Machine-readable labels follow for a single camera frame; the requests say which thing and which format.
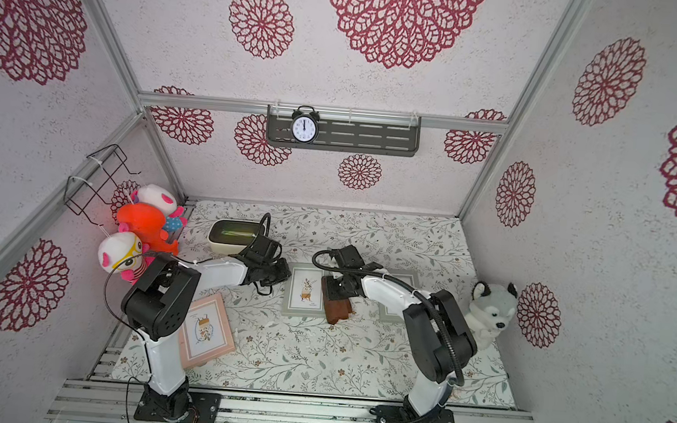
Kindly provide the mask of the brown cloth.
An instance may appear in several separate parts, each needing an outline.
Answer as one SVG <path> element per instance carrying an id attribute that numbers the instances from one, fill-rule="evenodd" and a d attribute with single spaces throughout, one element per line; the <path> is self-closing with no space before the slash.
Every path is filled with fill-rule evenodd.
<path id="1" fill-rule="evenodd" d="M 321 279 L 324 315 L 329 324 L 335 325 L 341 320 L 348 320 L 352 313 L 354 313 L 354 309 L 349 299 L 343 299 L 342 301 L 331 299 L 330 289 L 332 284 L 333 278 L 329 276 Z"/>

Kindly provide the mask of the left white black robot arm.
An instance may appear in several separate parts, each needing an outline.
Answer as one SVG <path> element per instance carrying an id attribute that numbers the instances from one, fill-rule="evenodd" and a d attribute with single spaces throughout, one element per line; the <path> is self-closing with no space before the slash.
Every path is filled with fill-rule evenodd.
<path id="1" fill-rule="evenodd" d="M 159 253 L 122 301 L 128 324 L 145 341 L 150 369 L 147 389 L 172 400 L 189 389 L 180 360 L 180 332 L 195 294 L 201 288 L 253 285 L 260 295 L 291 277 L 282 245 L 269 237 L 272 217 L 262 216 L 253 240 L 239 253 L 202 262 Z"/>

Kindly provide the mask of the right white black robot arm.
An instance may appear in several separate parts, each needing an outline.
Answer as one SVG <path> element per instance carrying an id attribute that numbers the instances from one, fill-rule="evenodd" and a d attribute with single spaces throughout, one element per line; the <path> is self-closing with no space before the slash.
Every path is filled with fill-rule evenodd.
<path id="1" fill-rule="evenodd" d="M 377 302 L 404 320 L 412 359 L 419 371 L 405 397 L 410 416 L 434 413 L 447 403 L 455 386 L 464 385 L 463 368 L 478 349 L 450 292 L 418 291 L 389 274 L 381 264 L 364 262 L 352 245 L 316 252 L 312 264 L 326 273 L 322 296 L 330 324 L 349 318 L 349 300 L 354 297 Z"/>

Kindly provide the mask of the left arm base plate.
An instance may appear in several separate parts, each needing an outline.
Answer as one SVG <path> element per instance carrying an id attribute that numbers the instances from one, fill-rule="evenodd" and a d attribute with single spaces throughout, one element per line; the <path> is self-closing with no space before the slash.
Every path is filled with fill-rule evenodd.
<path id="1" fill-rule="evenodd" d="M 221 394 L 191 391 L 184 380 L 173 393 L 160 394 L 145 386 L 134 413 L 134 420 L 168 423 L 214 423 L 222 401 Z"/>

